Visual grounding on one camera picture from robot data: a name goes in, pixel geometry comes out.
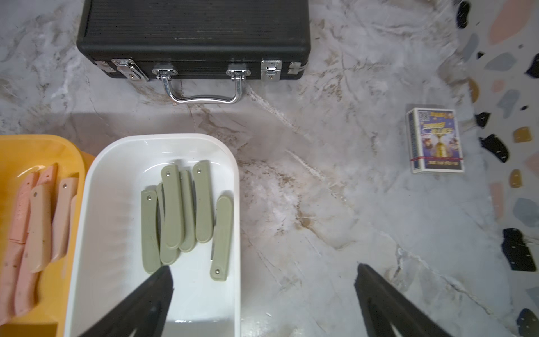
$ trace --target briefcase handle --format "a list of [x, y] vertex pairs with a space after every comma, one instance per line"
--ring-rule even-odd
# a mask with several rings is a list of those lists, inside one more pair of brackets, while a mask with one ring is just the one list
[[172, 84], [171, 76], [178, 75], [178, 71], [172, 65], [157, 65], [151, 71], [157, 76], [158, 80], [163, 82], [163, 87], [169, 98], [175, 103], [204, 103], [204, 104], [232, 104], [239, 101], [243, 94], [243, 80], [251, 74], [246, 64], [229, 64], [226, 74], [231, 77], [236, 87], [236, 93], [233, 97], [223, 97], [216, 95], [197, 95], [185, 98], [176, 96]]

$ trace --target metal clasp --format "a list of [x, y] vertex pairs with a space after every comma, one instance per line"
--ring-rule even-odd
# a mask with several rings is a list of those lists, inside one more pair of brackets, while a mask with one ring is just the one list
[[260, 79], [266, 82], [277, 82], [281, 79], [281, 60], [263, 60], [260, 62]]
[[304, 71], [307, 68], [307, 64], [301, 65], [301, 62], [290, 62], [288, 67], [288, 73], [290, 75], [297, 75], [300, 71]]
[[112, 59], [116, 69], [131, 81], [146, 82], [148, 77], [140, 70], [137, 64], [131, 59]]
[[246, 76], [251, 75], [251, 71], [247, 69], [246, 64], [229, 64], [226, 74], [234, 81], [236, 92], [233, 97], [222, 97], [216, 95], [197, 95], [185, 98], [176, 96], [172, 84], [170, 82], [172, 76], [178, 75], [178, 71], [172, 65], [157, 65], [151, 71], [157, 76], [158, 80], [163, 82], [163, 88], [170, 100], [175, 103], [215, 103], [215, 104], [232, 104], [239, 101], [243, 94], [243, 80]]

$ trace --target marble countertop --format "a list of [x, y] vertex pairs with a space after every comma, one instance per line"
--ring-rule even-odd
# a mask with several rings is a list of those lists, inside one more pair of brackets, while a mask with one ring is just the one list
[[[0, 8], [0, 133], [56, 134], [96, 155], [128, 135], [195, 132], [233, 152], [243, 336], [365, 336], [358, 263], [453, 336], [516, 333], [451, 1], [311, 0], [300, 80], [248, 81], [236, 104], [185, 106], [160, 82], [111, 79], [79, 53], [81, 0]], [[411, 174], [409, 104], [456, 109], [464, 174]]]

